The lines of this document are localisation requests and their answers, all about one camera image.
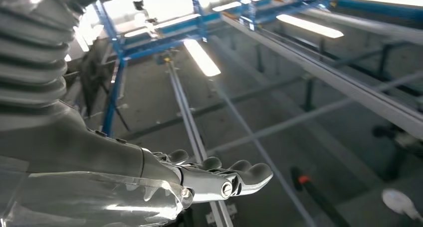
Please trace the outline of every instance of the screw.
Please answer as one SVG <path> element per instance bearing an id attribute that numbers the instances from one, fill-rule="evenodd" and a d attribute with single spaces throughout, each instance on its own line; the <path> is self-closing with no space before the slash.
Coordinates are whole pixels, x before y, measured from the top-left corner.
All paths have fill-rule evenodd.
<path id="1" fill-rule="evenodd" d="M 222 185 L 222 197 L 227 199 L 232 194 L 232 184 L 230 182 L 225 182 Z"/>
<path id="2" fill-rule="evenodd" d="M 183 188 L 181 191 L 181 196 L 184 198 L 187 198 L 188 196 L 190 196 L 190 191 L 187 188 Z"/>

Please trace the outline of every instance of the white round object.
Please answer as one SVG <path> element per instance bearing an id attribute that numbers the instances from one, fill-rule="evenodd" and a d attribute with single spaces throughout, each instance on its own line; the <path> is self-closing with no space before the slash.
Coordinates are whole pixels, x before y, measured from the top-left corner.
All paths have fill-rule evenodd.
<path id="1" fill-rule="evenodd" d="M 384 189 L 382 191 L 382 200 L 389 209 L 398 214 L 405 214 L 408 209 L 414 207 L 408 196 L 395 189 Z"/>

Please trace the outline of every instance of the blue metal frame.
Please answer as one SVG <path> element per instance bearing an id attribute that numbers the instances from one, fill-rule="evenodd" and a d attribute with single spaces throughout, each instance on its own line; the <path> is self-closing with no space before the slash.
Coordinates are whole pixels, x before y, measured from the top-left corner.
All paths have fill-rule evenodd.
<path id="1" fill-rule="evenodd" d="M 112 123 L 113 123 L 113 116 L 115 112 L 116 100 L 118 98 L 119 88 L 122 81 L 122 73 L 123 69 L 127 65 L 127 61 L 131 59 L 140 58 L 146 55 L 155 54 L 158 52 L 165 51 L 167 49 L 177 47 L 181 45 L 184 40 L 186 39 L 203 39 L 203 41 L 207 41 L 207 27 L 205 24 L 205 15 L 203 12 L 203 8 L 200 5 L 199 0 L 193 0 L 194 6 L 194 13 L 199 14 L 199 16 L 193 20 L 196 23 L 197 28 L 192 31 L 188 31 L 179 35 L 174 35 L 167 38 L 162 38 L 141 46 L 125 49 L 122 45 L 126 46 L 131 43 L 135 43 L 136 41 L 132 42 L 121 42 L 120 36 L 118 35 L 113 21 L 110 19 L 109 15 L 107 14 L 106 8 L 101 1 L 97 1 L 94 5 L 94 9 L 97 12 L 97 15 L 101 22 L 104 25 L 104 29 L 107 35 L 110 38 L 112 43 L 113 49 L 115 50 L 118 56 L 118 69 L 116 71 L 116 77 L 114 83 L 111 83 L 110 88 L 110 96 L 109 96 L 109 103 L 105 111 L 104 120 L 103 120 L 103 127 L 102 132 L 104 132 L 107 136 L 112 135 Z M 186 23 L 177 24 L 174 26 L 186 26 Z"/>
<path id="2" fill-rule="evenodd" d="M 200 35 L 203 37 L 203 41 L 207 41 L 207 28 L 206 24 L 204 23 L 204 12 L 203 8 L 201 7 L 199 0 L 193 0 L 194 6 L 194 13 L 199 14 L 200 16 L 197 17 L 197 24 L 198 28 L 200 29 Z"/>
<path id="3" fill-rule="evenodd" d="M 265 23 L 272 21 L 280 14 L 292 14 L 304 11 L 313 7 L 326 7 L 329 5 L 330 0 L 298 0 L 296 2 L 279 6 L 272 7 L 266 10 L 256 11 L 257 6 L 269 4 L 271 0 L 260 0 L 257 2 L 251 2 L 248 4 L 241 3 L 240 7 L 235 7 L 227 11 L 239 14 L 240 22 L 248 21 L 248 26 L 251 30 L 255 30 L 255 25 L 258 23 Z M 170 35 L 169 37 L 159 39 L 156 41 L 142 44 L 136 47 L 127 48 L 125 46 L 134 44 L 140 41 L 149 40 L 150 37 L 147 34 L 140 34 L 131 38 L 120 39 L 117 34 L 113 21 L 109 18 L 104 5 L 102 2 L 97 1 L 94 5 L 95 11 L 99 16 L 99 19 L 104 25 L 106 33 L 110 37 L 113 49 L 117 53 L 119 66 L 116 72 L 115 82 L 112 83 L 110 88 L 110 101 L 107 106 L 102 131 L 108 136 L 112 134 L 112 122 L 114 115 L 114 103 L 117 100 L 119 87 L 121 85 L 123 69 L 126 67 L 127 61 L 130 59 L 140 58 L 142 56 L 163 52 L 169 48 L 177 47 L 183 43 L 186 39 L 207 39 L 207 22 L 215 21 L 220 18 L 220 13 L 215 12 L 212 14 L 204 15 L 203 9 L 200 5 L 199 0 L 193 0 L 194 12 L 200 16 L 196 19 L 188 20 L 182 23 L 177 23 L 172 26 L 161 28 L 160 31 L 163 34 Z M 338 6 L 360 9 L 364 11 L 377 12 L 390 16 L 399 16 L 405 19 L 422 20 L 423 10 L 412 7 L 395 6 L 381 3 L 370 3 L 357 0 L 340 0 Z M 189 31 L 171 35 L 172 32 L 180 31 L 184 29 L 190 29 Z"/>

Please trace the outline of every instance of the support leg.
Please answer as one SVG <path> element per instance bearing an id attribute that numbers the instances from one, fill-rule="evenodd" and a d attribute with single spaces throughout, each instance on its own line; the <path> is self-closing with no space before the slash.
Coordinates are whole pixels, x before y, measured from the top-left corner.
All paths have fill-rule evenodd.
<path id="1" fill-rule="evenodd" d="M 264 73 L 264 66 L 261 60 L 260 45 L 255 46 L 255 51 L 257 53 L 257 71 L 260 73 Z"/>

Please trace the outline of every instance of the gray floor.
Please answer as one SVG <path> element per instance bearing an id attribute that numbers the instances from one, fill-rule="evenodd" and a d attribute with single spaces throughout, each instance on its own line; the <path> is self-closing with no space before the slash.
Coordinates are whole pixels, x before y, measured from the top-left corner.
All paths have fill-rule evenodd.
<path id="1" fill-rule="evenodd" d="M 346 37 L 343 37 L 344 39 L 328 41 L 328 50 L 335 52 L 339 56 L 350 56 L 366 48 L 371 48 L 372 45 L 380 45 L 381 37 L 372 36 L 371 40 L 368 41 L 366 40 L 366 34 L 362 31 L 350 30 L 345 27 L 343 27 L 342 31 L 346 35 Z M 293 29 L 289 30 L 289 32 L 291 32 L 291 35 L 296 35 L 309 41 L 317 40 L 310 33 Z M 220 33 L 219 36 L 229 44 L 228 33 Z M 237 43 L 236 53 L 250 65 L 256 66 L 257 58 L 254 47 L 256 43 L 242 34 L 236 34 L 235 41 Z M 231 62 L 224 55 L 219 54 L 218 50 L 210 48 L 208 51 L 222 70 L 219 81 L 229 96 L 259 87 L 241 67 Z M 398 78 L 409 72 L 421 69 L 421 63 L 423 63 L 422 57 L 419 55 L 419 53 L 422 53 L 421 51 L 421 47 L 405 47 L 398 50 L 398 53 L 394 52 L 395 54 L 389 61 L 389 72 L 395 78 Z M 281 57 L 275 56 L 266 47 L 261 47 L 261 53 L 266 70 L 264 76 L 269 80 L 290 80 L 303 74 L 300 68 L 286 62 Z M 372 65 L 376 65 L 376 59 L 367 60 L 362 64 L 372 68 Z M 176 56 L 175 66 L 180 68 L 178 75 L 191 107 L 198 108 L 219 102 L 220 99 L 211 84 L 196 65 L 192 63 L 185 51 L 181 51 Z M 350 68 L 345 67 L 343 71 L 369 85 L 378 84 L 377 81 L 369 79 Z M 296 104 L 303 104 L 304 82 L 293 84 L 282 90 Z M 413 105 L 410 102 L 410 97 L 403 93 L 399 93 L 397 96 L 402 101 Z M 338 91 L 320 81 L 316 82 L 314 105 L 317 108 L 342 98 L 344 96 Z M 122 107 L 124 118 L 132 128 L 147 128 L 175 118 L 179 110 L 166 67 L 157 65 L 153 60 L 128 66 L 125 93 L 124 97 L 119 100 L 118 106 Z M 291 113 L 284 109 L 284 106 L 277 105 L 269 94 L 236 104 L 236 108 L 253 131 L 258 131 L 293 117 Z M 102 115 L 98 114 L 90 120 L 89 125 L 95 128 L 99 126 L 101 119 Z M 336 140 L 370 166 L 376 175 L 382 175 L 394 149 L 388 140 L 375 139 L 371 135 L 371 129 L 377 124 L 386 124 L 383 118 L 359 104 L 352 104 L 321 116 L 316 121 Z M 246 132 L 231 115 L 228 108 L 199 117 L 196 119 L 196 123 L 207 149 L 246 135 Z M 113 129 L 115 136 L 120 136 L 126 132 L 116 116 Z M 333 204 L 345 203 L 368 191 L 368 188 L 345 168 L 342 160 L 336 159 L 329 153 L 304 126 L 292 127 L 261 138 L 260 141 L 286 179 L 290 180 L 290 167 L 300 167 L 312 178 L 315 185 Z M 131 142 L 151 151 L 171 152 L 176 149 L 185 149 L 192 155 L 183 124 L 163 129 Z M 218 152 L 216 155 L 222 159 L 225 166 L 229 166 L 240 159 L 246 159 L 252 163 L 263 162 L 263 158 L 252 144 L 245 144 L 225 152 Z M 420 160 L 409 156 L 406 165 L 402 169 L 402 176 L 404 178 L 412 176 L 421 170 L 422 167 Z M 298 197 L 312 215 L 319 215 L 321 211 L 307 193 L 298 193 Z M 269 185 L 260 193 L 234 198 L 229 200 L 228 203 L 235 203 L 238 210 L 234 220 L 235 226 L 293 226 L 302 222 L 300 214 L 276 178 L 273 178 Z M 201 204 L 195 205 L 193 208 L 196 226 L 207 226 L 205 215 L 210 212 L 210 207 L 207 204 Z"/>

